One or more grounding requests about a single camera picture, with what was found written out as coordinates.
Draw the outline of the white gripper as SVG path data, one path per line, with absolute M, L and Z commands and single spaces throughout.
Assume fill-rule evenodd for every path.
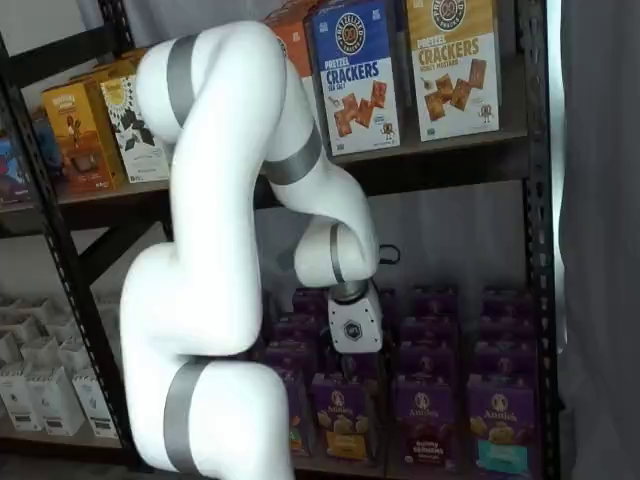
M 367 379 L 385 380 L 386 355 L 383 347 L 383 313 L 376 291 L 367 291 L 348 300 L 331 291 L 328 298 L 328 324 L 332 345 L 327 350 L 327 373 L 348 375 L 342 354 L 367 354 Z

